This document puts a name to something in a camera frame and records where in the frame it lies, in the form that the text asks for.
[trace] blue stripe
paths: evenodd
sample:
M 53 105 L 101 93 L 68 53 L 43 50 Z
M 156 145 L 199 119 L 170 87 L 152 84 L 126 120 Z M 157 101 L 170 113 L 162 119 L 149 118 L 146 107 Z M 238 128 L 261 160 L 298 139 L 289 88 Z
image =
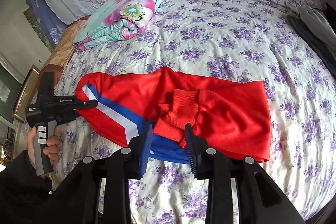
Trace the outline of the blue stripe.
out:
M 145 122 L 150 122 L 154 128 L 155 122 L 141 117 L 140 115 L 134 113 L 119 103 L 102 97 L 93 84 L 87 83 L 86 85 L 97 98 L 98 102 L 113 109 L 115 112 L 118 112 L 120 115 L 123 115 L 125 118 L 134 122 L 138 128 L 139 135 L 142 134 Z M 150 154 L 151 158 L 189 164 L 187 151 L 181 148 L 177 142 L 174 142 L 168 138 L 153 134 L 151 150 L 154 152 L 154 154 Z

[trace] white label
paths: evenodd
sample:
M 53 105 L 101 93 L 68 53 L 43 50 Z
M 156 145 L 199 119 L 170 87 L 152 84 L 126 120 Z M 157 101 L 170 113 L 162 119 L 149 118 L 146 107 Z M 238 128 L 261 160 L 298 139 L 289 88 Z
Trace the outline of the white label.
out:
M 39 132 L 39 138 L 47 138 L 47 133 Z
M 46 128 L 46 127 L 43 127 L 43 126 L 39 126 L 38 131 L 47 132 L 47 128 Z
M 38 143 L 39 144 L 47 144 L 47 140 L 46 139 L 39 139 Z

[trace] folded blanket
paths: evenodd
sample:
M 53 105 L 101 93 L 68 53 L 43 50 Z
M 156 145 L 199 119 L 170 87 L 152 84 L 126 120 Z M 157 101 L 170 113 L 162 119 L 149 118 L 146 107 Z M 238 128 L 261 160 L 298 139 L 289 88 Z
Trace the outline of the folded blanket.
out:
M 73 41 L 84 51 L 142 33 L 163 0 L 108 0 L 88 19 Z

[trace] screw head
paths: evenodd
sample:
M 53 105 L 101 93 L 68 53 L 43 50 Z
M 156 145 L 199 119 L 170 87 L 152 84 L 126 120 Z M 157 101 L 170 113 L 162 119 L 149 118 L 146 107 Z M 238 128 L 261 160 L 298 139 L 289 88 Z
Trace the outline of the screw head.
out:
M 206 152 L 207 152 L 209 155 L 214 155 L 214 154 L 216 153 L 216 149 L 214 149 L 214 148 L 208 148 L 208 149 L 206 150 Z
M 89 157 L 89 156 L 87 156 L 83 159 L 83 163 L 85 163 L 85 164 L 89 164 L 90 162 L 92 162 L 92 158 Z
M 244 161 L 245 161 L 247 164 L 252 164 L 252 163 L 254 163 L 254 159 L 253 159 L 252 157 L 246 157 L 246 158 L 244 159 Z
M 120 152 L 122 153 L 122 154 L 129 154 L 129 153 L 131 153 L 131 149 L 130 148 L 128 148 L 128 147 L 124 147 L 124 148 L 122 148 L 121 150 L 120 150 Z

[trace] grey cloth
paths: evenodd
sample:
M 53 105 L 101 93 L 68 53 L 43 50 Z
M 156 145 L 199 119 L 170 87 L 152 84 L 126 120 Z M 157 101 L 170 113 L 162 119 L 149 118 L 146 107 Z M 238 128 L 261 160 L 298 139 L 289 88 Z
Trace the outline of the grey cloth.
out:
M 318 39 L 300 19 L 293 16 L 287 16 L 290 25 L 297 34 L 313 49 L 314 52 L 321 58 L 326 68 L 336 78 L 336 58 L 335 53 L 323 41 Z
M 327 44 L 333 52 L 336 52 L 336 34 L 322 13 L 309 6 L 300 6 L 298 10 L 301 20 L 309 30 Z

